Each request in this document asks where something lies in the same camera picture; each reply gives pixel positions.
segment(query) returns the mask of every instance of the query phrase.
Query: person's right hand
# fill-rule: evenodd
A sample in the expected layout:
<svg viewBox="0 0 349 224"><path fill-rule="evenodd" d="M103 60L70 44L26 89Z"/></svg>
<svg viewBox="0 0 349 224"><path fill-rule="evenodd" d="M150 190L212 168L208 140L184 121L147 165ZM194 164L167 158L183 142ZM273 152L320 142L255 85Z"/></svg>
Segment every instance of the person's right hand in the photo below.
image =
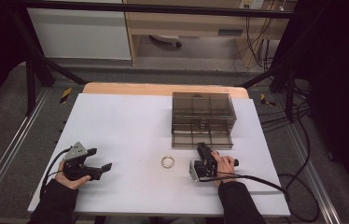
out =
<svg viewBox="0 0 349 224"><path fill-rule="evenodd" d="M215 158L217 161L217 177L224 177L228 176L229 174L235 174L235 159L231 156L223 156L220 157L218 155L217 151L212 151L212 156ZM231 182L231 181L236 181L235 179L224 179L224 180L217 180L216 185L219 186L221 181L223 183Z"/></svg>

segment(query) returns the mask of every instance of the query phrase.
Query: white cabinet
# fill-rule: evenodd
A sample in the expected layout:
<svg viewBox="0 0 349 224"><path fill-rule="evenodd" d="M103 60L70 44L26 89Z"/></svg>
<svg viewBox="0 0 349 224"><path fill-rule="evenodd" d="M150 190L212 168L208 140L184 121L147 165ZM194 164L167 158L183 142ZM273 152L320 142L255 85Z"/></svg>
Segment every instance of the white cabinet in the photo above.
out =
<svg viewBox="0 0 349 224"><path fill-rule="evenodd" d="M122 3L121 0L82 2ZM131 59L123 12L28 10L40 44L49 58Z"/></svg>

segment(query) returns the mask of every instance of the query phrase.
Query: black sleeve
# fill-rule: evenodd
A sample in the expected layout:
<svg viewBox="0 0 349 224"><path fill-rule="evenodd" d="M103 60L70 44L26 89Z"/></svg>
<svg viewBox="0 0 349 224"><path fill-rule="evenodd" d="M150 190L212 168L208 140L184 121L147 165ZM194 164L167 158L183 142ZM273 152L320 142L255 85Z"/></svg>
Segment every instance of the black sleeve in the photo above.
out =
<svg viewBox="0 0 349 224"><path fill-rule="evenodd" d="M40 203L32 213L28 224L72 223L78 191L69 189L55 179L49 181Z"/></svg>
<svg viewBox="0 0 349 224"><path fill-rule="evenodd" d="M235 181L221 183L218 187L218 196L224 207L226 224L266 223L245 184Z"/></svg>

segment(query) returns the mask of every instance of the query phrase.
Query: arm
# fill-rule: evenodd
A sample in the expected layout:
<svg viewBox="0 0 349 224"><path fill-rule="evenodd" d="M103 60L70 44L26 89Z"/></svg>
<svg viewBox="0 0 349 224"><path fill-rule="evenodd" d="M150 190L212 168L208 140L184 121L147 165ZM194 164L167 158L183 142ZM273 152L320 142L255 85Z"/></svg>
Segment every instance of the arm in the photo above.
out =
<svg viewBox="0 0 349 224"><path fill-rule="evenodd" d="M226 224L266 223L254 205L245 184L236 181L221 183L218 187L218 196L224 208Z"/></svg>
<svg viewBox="0 0 349 224"><path fill-rule="evenodd" d="M55 179L49 181L46 191L32 213L28 224L67 224L72 223L72 213L76 208L77 188L90 180L84 176L76 181L68 180L62 172L63 162Z"/></svg>
<svg viewBox="0 0 349 224"><path fill-rule="evenodd" d="M234 174L234 159L229 156L220 157L218 152L212 155L217 161L217 176ZM224 208L226 224L262 224L266 223L259 213L247 187L235 179L217 181L218 196Z"/></svg>

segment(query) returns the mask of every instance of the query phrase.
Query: transparent acrylic box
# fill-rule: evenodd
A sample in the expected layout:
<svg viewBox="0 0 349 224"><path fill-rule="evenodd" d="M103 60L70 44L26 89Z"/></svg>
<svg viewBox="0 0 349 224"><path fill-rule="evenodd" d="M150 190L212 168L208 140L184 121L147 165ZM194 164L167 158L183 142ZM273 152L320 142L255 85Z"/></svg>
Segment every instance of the transparent acrylic box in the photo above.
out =
<svg viewBox="0 0 349 224"><path fill-rule="evenodd" d="M227 93L174 92L172 147L232 148L230 131L236 121Z"/></svg>

